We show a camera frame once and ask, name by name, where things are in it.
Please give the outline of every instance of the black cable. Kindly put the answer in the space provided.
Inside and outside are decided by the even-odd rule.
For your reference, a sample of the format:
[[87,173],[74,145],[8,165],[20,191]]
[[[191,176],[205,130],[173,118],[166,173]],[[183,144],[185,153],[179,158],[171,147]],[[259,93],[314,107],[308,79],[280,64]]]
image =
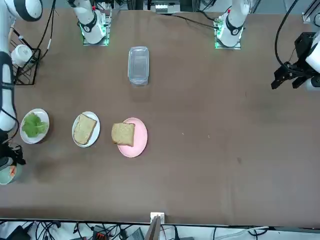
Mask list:
[[105,8],[100,4],[100,2],[95,2],[95,4],[98,4],[102,8],[102,10],[105,10]]
[[54,238],[54,236],[52,236],[52,234],[51,234],[51,232],[50,232],[50,227],[51,226],[53,226],[54,225],[54,223],[53,222],[51,222],[49,225],[47,225],[47,223],[46,222],[44,222],[44,225],[43,224],[41,224],[43,227],[44,227],[44,225],[45,225],[45,227],[46,227],[46,230],[45,230],[45,232],[44,232],[44,235],[43,236],[46,236],[47,235],[47,233],[49,234],[49,237],[50,237],[50,240],[55,240],[55,238]]
[[294,49],[292,50],[292,53],[291,53],[291,56],[290,56],[290,58],[289,58],[288,62],[290,62],[290,60],[291,60],[292,56],[294,55],[295,50],[296,50],[296,47],[294,47]]
[[[46,26],[45,26],[43,35],[42,35],[42,37],[41,37],[41,40],[40,40],[38,46],[35,48],[36,50],[39,49],[40,45],[42,44],[42,42],[43,42],[43,40],[44,40],[44,38],[45,38],[45,35],[46,35],[46,33],[47,33],[47,29],[48,29],[48,26],[49,26],[51,17],[52,17],[52,15],[54,14],[55,8],[56,8],[56,0],[53,0],[48,21],[46,22]],[[51,23],[51,37],[50,37],[50,38],[52,38],[52,31],[53,31],[53,21],[52,21],[52,23]],[[25,63],[25,64],[23,65],[23,67],[20,68],[20,69],[23,70],[23,69],[29,64],[29,62],[35,57],[36,50],[33,52],[33,54],[32,54],[31,57],[28,59],[28,61],[26,61],[26,63]],[[39,62],[42,58],[38,59],[38,60],[37,60],[32,66],[30,66],[27,70],[25,70],[25,71],[23,71],[23,72],[17,71],[15,77],[18,78],[18,77],[20,77],[21,75],[27,73],[27,72],[28,72],[30,69],[32,69],[32,68],[36,65],[36,63]]]
[[318,28],[320,28],[320,25],[316,24],[316,17],[318,16],[318,14],[320,14],[320,12],[318,12],[316,15],[314,15],[313,24],[316,25]]
[[77,230],[77,232],[79,234],[79,237],[83,240],[84,238],[81,236],[80,230],[79,230],[79,223],[77,222],[75,225],[76,225],[76,230]]
[[89,226],[88,223],[85,222],[85,225],[87,225],[88,228],[90,228],[90,230],[93,232],[95,230],[94,226]]
[[250,231],[248,231],[248,233],[249,233],[251,236],[257,237],[257,238],[258,238],[258,236],[261,236],[261,235],[265,234],[266,232],[268,232],[268,230],[264,230],[264,231],[259,232],[259,233],[257,233],[256,230],[253,230],[253,231],[254,231],[254,233],[251,233]]
[[177,229],[176,225],[174,225],[173,227],[174,227],[174,240],[180,240],[178,229]]
[[301,72],[301,71],[296,71],[296,70],[292,70],[290,69],[288,66],[286,66],[279,58],[279,55],[278,55],[278,39],[279,39],[279,33],[283,27],[283,25],[285,24],[285,21],[287,20],[290,12],[292,11],[292,9],[295,7],[295,5],[297,4],[299,0],[294,0],[294,2],[292,3],[291,7],[289,8],[289,10],[286,12],[286,14],[284,15],[281,23],[280,23],[280,26],[276,32],[276,35],[275,35],[275,40],[274,40],[274,53],[275,53],[275,57],[277,59],[277,61],[279,62],[279,64],[285,68],[289,73],[295,73],[295,74],[303,74],[303,76],[305,76],[306,74]]
[[[130,228],[130,227],[132,227],[133,225],[131,224],[131,225],[129,225],[129,226],[127,226],[127,227],[125,227],[124,229],[121,229],[122,231],[125,231],[126,229],[128,229],[128,228]],[[117,234],[117,235],[115,235],[111,240],[114,240],[114,239],[116,239],[119,235],[120,235],[120,233],[121,233],[121,231]]]
[[107,229],[106,229],[106,227],[105,227],[105,225],[102,223],[102,227],[103,227],[103,230],[104,230],[104,232],[105,232],[105,237],[107,237],[107,235],[108,235],[108,233],[107,233]]
[[211,21],[214,21],[214,20],[216,20],[216,18],[211,18],[211,17],[209,17],[204,11],[202,11],[202,10],[198,10],[197,11],[198,13],[202,13],[207,19],[209,19],[209,20],[211,20]]
[[[110,237],[110,238],[113,238],[113,237],[117,234],[118,227],[120,227],[120,226],[117,224],[117,225],[113,226],[113,228],[111,228],[110,231],[108,231],[108,234],[110,233],[110,234],[109,234],[109,237]],[[115,229],[115,233],[112,235],[112,234],[111,234],[111,231],[112,231],[113,229]]]
[[[17,112],[16,112],[16,108],[13,106],[13,110],[14,110],[14,113],[15,113],[15,115],[17,116]],[[5,114],[7,114],[10,118],[12,118],[14,121],[15,121],[15,123],[16,123],[16,130],[15,130],[15,132],[14,132],[14,134],[10,137],[10,138],[8,138],[7,140],[5,140],[4,142],[3,142],[3,144],[4,143],[6,143],[6,142],[9,142],[10,140],[12,140],[16,135],[17,135],[17,133],[18,133],[18,130],[19,130],[19,128],[20,128],[20,123],[19,123],[19,121],[18,121],[18,119],[17,118],[15,118],[14,116],[12,116],[10,113],[8,113],[6,110],[4,110],[3,108],[1,108],[1,111],[3,111]]]
[[23,226],[26,225],[27,223],[29,223],[29,221],[26,221],[24,224],[21,225],[21,227],[23,227]]
[[207,7],[209,7],[210,5],[211,5],[211,6],[215,5],[216,1],[217,1],[217,0],[211,0],[211,1],[208,3],[208,5],[207,5],[207,6],[205,6],[205,8],[204,8],[204,9],[202,9],[202,11],[206,10],[206,9],[207,9]]
[[184,20],[187,20],[187,21],[190,21],[190,22],[193,22],[195,24],[199,24],[199,25],[202,25],[202,26],[205,26],[205,27],[208,27],[208,28],[211,28],[211,29],[216,29],[216,30],[219,30],[218,27],[216,26],[211,26],[211,25],[208,25],[208,24],[204,24],[202,22],[199,22],[199,21],[195,21],[195,20],[192,20],[190,18],[186,18],[184,16],[178,16],[178,15],[171,15],[172,17],[176,17],[176,18],[181,18],[181,19],[184,19]]
[[225,10],[224,13],[226,13],[231,7],[232,7],[232,5],[231,5],[230,7],[228,7],[228,8]]
[[214,228],[212,240],[215,240],[217,228]]

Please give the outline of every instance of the plastic container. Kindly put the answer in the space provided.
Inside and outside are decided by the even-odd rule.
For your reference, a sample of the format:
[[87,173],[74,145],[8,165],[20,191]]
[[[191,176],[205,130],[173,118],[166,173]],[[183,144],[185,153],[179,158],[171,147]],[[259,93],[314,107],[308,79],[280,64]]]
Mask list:
[[130,48],[128,57],[128,78],[134,86],[145,86],[149,77],[149,50],[146,46]]

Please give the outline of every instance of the lettuce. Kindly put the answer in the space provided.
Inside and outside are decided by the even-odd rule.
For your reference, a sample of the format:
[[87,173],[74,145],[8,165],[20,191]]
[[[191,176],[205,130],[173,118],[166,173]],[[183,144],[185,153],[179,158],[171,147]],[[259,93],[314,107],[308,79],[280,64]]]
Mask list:
[[25,117],[24,125],[22,126],[22,130],[28,138],[36,138],[39,134],[44,134],[47,128],[48,124],[41,121],[40,117],[34,113],[30,113]]

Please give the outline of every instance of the bread slice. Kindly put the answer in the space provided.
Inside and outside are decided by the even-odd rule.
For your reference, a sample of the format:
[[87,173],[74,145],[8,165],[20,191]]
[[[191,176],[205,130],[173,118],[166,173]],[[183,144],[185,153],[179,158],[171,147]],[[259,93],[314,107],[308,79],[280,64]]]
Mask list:
[[97,121],[84,115],[80,114],[78,123],[75,126],[73,138],[74,140],[81,145],[86,145],[91,135],[95,129]]
[[113,124],[111,137],[115,144],[133,147],[135,138],[135,124],[124,122]]

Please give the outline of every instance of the wire basket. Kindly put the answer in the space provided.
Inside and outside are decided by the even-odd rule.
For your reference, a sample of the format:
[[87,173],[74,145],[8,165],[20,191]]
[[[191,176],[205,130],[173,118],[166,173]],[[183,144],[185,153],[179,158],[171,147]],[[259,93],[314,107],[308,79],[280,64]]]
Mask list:
[[24,44],[24,45],[28,46],[33,53],[32,59],[30,60],[29,64],[27,64],[24,68],[22,68],[16,64],[12,65],[13,66],[13,68],[12,68],[13,69],[13,76],[14,76],[13,83],[15,85],[24,85],[24,86],[25,85],[34,85],[35,80],[36,80],[36,76],[37,76],[39,59],[41,56],[41,50],[38,48],[31,47],[30,44],[25,40],[25,38],[17,32],[17,30],[15,30],[14,28],[11,28],[11,29],[13,31],[12,31],[12,35],[10,38],[10,46],[9,46],[10,54],[16,48],[16,46],[18,46],[20,44]]

